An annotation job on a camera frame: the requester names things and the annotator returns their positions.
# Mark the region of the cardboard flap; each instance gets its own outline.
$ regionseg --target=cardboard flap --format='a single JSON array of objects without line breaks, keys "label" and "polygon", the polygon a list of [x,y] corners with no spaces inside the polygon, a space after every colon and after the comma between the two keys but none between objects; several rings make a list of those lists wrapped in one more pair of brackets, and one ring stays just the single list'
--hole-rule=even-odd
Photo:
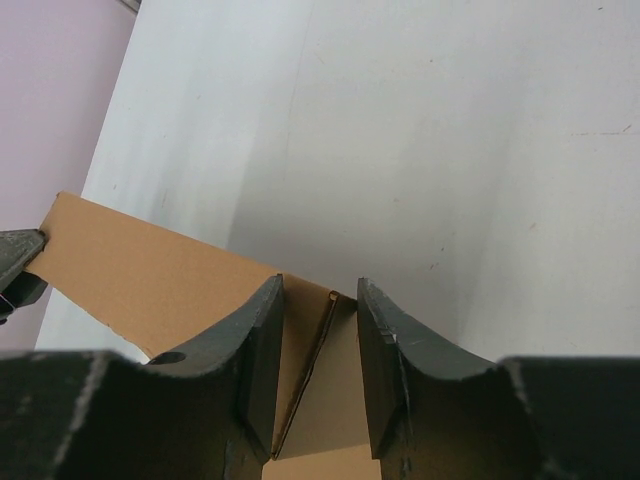
[{"label": "cardboard flap", "polygon": [[[150,357],[220,321],[278,273],[68,193],[58,195],[41,228],[49,240],[28,271]],[[274,449],[291,423],[332,298],[285,275]]]}]

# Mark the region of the white table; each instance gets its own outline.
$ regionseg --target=white table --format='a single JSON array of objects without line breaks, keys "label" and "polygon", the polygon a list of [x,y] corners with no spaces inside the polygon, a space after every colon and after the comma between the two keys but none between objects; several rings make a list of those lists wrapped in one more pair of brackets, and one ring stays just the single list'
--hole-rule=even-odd
[{"label": "white table", "polygon": [[[84,196],[490,359],[640,352],[640,3],[143,2]],[[54,294],[38,348],[135,348]]]}]

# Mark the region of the folded cardboard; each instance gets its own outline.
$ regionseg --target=folded cardboard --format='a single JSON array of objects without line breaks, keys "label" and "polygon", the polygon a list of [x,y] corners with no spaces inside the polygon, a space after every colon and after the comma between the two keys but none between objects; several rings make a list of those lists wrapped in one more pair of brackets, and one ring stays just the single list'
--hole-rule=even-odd
[{"label": "folded cardboard", "polygon": [[[153,357],[241,306],[277,268],[68,193],[28,270]],[[273,452],[265,479],[380,478],[371,460],[355,302],[285,274]]]}]

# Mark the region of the brown box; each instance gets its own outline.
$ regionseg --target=brown box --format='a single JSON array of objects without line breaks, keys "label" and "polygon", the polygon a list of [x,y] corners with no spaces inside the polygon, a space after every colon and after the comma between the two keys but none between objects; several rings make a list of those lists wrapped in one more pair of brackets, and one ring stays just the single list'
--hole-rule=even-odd
[{"label": "brown box", "polygon": [[[215,324],[279,270],[61,193],[28,270],[153,357]],[[371,460],[355,301],[293,275],[263,478],[380,479]]]}]

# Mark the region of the cardboard box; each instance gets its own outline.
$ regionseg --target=cardboard box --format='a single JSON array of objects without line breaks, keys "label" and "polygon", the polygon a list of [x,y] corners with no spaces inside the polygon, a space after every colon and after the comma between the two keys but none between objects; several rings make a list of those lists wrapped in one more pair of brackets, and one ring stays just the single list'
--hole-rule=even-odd
[{"label": "cardboard box", "polygon": [[[68,193],[28,267],[150,357],[241,306],[277,268]],[[380,479],[371,460],[355,301],[285,277],[276,425],[263,478]]]}]

